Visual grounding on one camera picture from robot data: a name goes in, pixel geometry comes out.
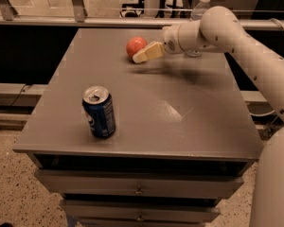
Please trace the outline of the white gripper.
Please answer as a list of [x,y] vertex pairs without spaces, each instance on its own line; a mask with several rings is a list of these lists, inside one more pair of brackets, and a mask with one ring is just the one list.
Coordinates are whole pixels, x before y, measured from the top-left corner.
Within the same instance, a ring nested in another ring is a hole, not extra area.
[[133,55],[133,62],[141,63],[161,58],[165,54],[165,49],[169,54],[179,54],[180,45],[178,44],[178,30],[179,27],[177,25],[164,26],[163,44],[159,42],[151,42]]

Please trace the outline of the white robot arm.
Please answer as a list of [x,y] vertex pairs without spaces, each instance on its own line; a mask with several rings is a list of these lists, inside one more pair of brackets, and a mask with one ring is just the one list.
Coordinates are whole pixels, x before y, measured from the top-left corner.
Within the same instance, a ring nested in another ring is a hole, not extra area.
[[[215,49],[232,56],[284,122],[284,58],[250,36],[225,7],[207,9],[197,21],[165,26],[163,41],[138,50],[133,61]],[[284,127],[260,153],[250,227],[284,227]]]

